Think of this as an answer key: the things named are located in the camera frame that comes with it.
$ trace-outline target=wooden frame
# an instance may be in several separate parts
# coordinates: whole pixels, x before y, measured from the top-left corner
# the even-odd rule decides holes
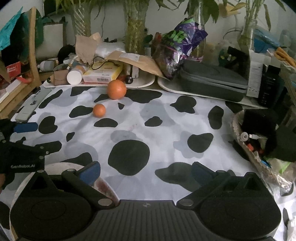
[[[29,19],[29,63],[33,74],[30,84],[21,83],[18,85],[1,103],[0,119],[8,118],[10,112],[36,87],[42,83],[40,81],[35,57],[35,24],[36,24],[36,7],[30,10]]]

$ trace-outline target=ribbed black plastic surface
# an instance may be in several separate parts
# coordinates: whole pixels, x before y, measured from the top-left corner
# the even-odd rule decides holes
[[[172,201],[130,200],[122,200],[112,210],[99,211],[86,230],[67,239],[82,240],[230,241],[207,230],[193,211],[178,209]]]

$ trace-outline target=black carrying case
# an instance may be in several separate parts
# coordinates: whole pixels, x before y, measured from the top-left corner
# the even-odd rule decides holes
[[[232,70],[185,60],[178,73],[184,91],[240,102],[247,93],[248,81]]]

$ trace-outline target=purple snack bag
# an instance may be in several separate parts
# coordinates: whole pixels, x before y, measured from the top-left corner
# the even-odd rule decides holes
[[[172,79],[177,72],[180,62],[207,36],[205,30],[198,29],[198,23],[191,18],[185,18],[174,30],[165,34],[158,45],[153,59],[168,78]]]

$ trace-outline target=torn brown paper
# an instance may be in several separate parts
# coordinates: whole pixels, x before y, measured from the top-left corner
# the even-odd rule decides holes
[[[130,58],[120,57],[120,55],[122,55],[122,54],[123,54],[123,52],[116,50],[116,51],[112,52],[111,54],[109,54],[105,59],[122,61],[124,63],[128,63],[133,66],[136,66],[143,71],[146,71],[148,73],[151,73],[151,74],[154,74],[154,75],[157,75],[159,77],[166,79],[166,77],[163,76],[159,67],[155,63],[154,59],[144,56],[144,55],[140,55],[138,61],[133,61]]]
[[[84,62],[92,64],[96,48],[102,42],[99,33],[95,33],[90,37],[76,35],[76,54]]]
[[[4,63],[2,62],[2,60],[0,59],[0,75],[8,82],[11,83],[9,75],[7,73],[7,69],[4,65]]]

